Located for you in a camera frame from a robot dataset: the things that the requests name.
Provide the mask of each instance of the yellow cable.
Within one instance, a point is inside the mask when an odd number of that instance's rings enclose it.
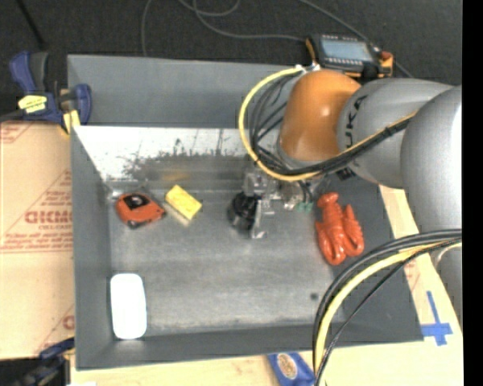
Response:
[[[247,96],[246,96],[245,100],[243,101],[243,103],[241,103],[240,115],[238,116],[238,128],[240,130],[241,141],[243,142],[243,146],[246,148],[247,153],[249,154],[249,156],[269,176],[271,176],[271,177],[273,177],[275,179],[278,179],[278,180],[283,180],[285,182],[296,182],[298,180],[309,179],[309,178],[311,178],[313,176],[316,176],[320,172],[319,171],[315,171],[315,172],[312,172],[312,173],[305,173],[303,175],[281,175],[280,173],[277,173],[277,172],[269,169],[268,167],[266,167],[259,160],[259,157],[256,155],[256,153],[252,150],[252,147],[250,147],[249,140],[247,139],[247,137],[245,135],[245,124],[244,124],[244,120],[245,120],[246,110],[247,110],[247,107],[249,106],[250,101],[252,100],[252,98],[254,97],[254,95],[264,85],[269,84],[271,81],[273,81],[275,79],[278,79],[279,77],[287,76],[287,75],[290,75],[290,74],[295,74],[295,73],[303,72],[303,71],[304,71],[303,68],[287,68],[285,70],[281,70],[280,72],[276,72],[274,74],[271,74],[268,77],[266,77],[265,79],[261,80],[258,84],[256,84],[250,90],[249,94],[247,94]]]
[[[287,75],[290,75],[290,74],[294,74],[294,73],[298,73],[298,72],[304,72],[305,69],[304,68],[287,68],[285,70],[281,70],[279,72],[276,72],[274,74],[271,74],[269,76],[267,76],[265,79],[261,80],[258,84],[256,84],[250,91],[249,93],[247,94],[247,96],[245,97],[243,103],[241,103],[241,107],[240,107],[240,113],[239,113],[239,116],[238,116],[238,128],[240,130],[240,137],[241,137],[241,142],[243,143],[243,146],[246,148],[247,150],[247,153],[249,154],[249,156],[256,162],[256,164],[265,172],[267,173],[269,176],[277,179],[277,180],[283,180],[285,182],[296,182],[298,180],[305,180],[305,179],[309,179],[309,178],[312,178],[316,175],[318,175],[320,173],[320,171],[312,171],[310,173],[303,173],[301,175],[281,175],[280,173],[277,173],[276,171],[273,171],[272,169],[269,169],[267,166],[265,166],[260,160],[259,160],[259,157],[258,155],[253,151],[252,147],[250,146],[250,143],[249,143],[249,140],[247,139],[246,137],[246,134],[245,134],[245,124],[244,124],[244,120],[245,120],[245,115],[246,115],[246,111],[247,111],[247,108],[249,106],[249,103],[250,101],[252,100],[252,98],[255,96],[255,94],[263,87],[265,86],[266,84],[269,84],[271,81],[273,80],[276,80],[278,79],[279,77],[282,77],[282,76],[287,76]],[[396,125],[398,123],[400,123],[401,121],[404,121],[406,119],[409,119],[411,117],[413,117],[417,112],[413,112],[412,114],[408,115],[408,116],[405,116],[397,121],[395,121],[394,123],[392,123],[391,125],[388,125],[387,127],[385,127],[384,129],[381,129],[379,130],[377,133],[371,135],[371,136],[368,136],[367,138],[364,138],[363,140],[360,140],[358,143],[352,145],[351,147],[349,147],[348,149],[344,150],[343,152],[339,153],[336,157],[339,157],[345,153],[348,153],[349,151],[351,151],[352,149],[358,147],[361,143],[363,142],[366,142],[367,140],[370,140],[371,138],[375,137],[375,136],[378,136],[379,134],[385,132],[386,130],[388,130],[392,125]]]
[[[394,255],[387,257],[386,259],[373,263],[371,266],[362,270],[359,274],[353,277],[344,287],[342,287],[342,289],[338,292],[338,294],[333,298],[333,300],[329,304],[328,309],[326,310],[326,313],[324,314],[324,317],[320,322],[318,335],[316,337],[315,361],[313,362],[315,373],[318,372],[320,367],[320,362],[322,361],[322,358],[324,356],[323,351],[325,347],[325,340],[328,335],[328,330],[329,330],[329,326],[331,324],[332,318],[336,313],[336,311],[338,310],[338,308],[341,306],[341,303],[354,290],[354,288],[358,286],[362,281],[367,279],[368,277],[377,273],[379,270],[382,270],[387,266],[394,265],[401,261],[405,261],[409,256],[415,253],[421,252],[423,250],[428,250],[429,248],[434,247],[437,244],[438,243],[415,246],[414,248],[407,248],[400,253],[396,253]]]

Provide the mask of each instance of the blue tape cross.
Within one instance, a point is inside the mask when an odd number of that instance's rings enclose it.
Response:
[[[436,310],[435,301],[433,300],[433,294],[430,290],[427,291],[427,300],[429,301],[431,311],[433,312],[433,316],[435,317],[435,323],[420,325],[420,330],[422,331],[424,337],[433,336],[436,341],[436,346],[443,346],[444,344],[448,344],[445,336],[452,335],[452,329],[449,326],[449,323],[440,322],[440,317],[438,315],[438,311]]]

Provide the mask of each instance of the digital display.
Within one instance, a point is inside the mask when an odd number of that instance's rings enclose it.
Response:
[[[367,47],[366,43],[363,42],[322,39],[321,44],[322,49],[327,57],[360,60],[370,63],[374,61],[369,53],[369,48]]]

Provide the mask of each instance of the red lobster toy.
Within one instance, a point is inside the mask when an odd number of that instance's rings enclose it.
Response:
[[[337,200],[338,193],[330,192],[316,203],[322,209],[322,222],[315,222],[320,250],[333,266],[339,265],[346,256],[360,255],[365,247],[353,208],[348,204],[342,211]]]

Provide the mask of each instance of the yellow block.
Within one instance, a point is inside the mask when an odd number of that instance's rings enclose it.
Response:
[[[188,220],[191,220],[202,207],[201,202],[178,185],[167,193],[165,200]]]

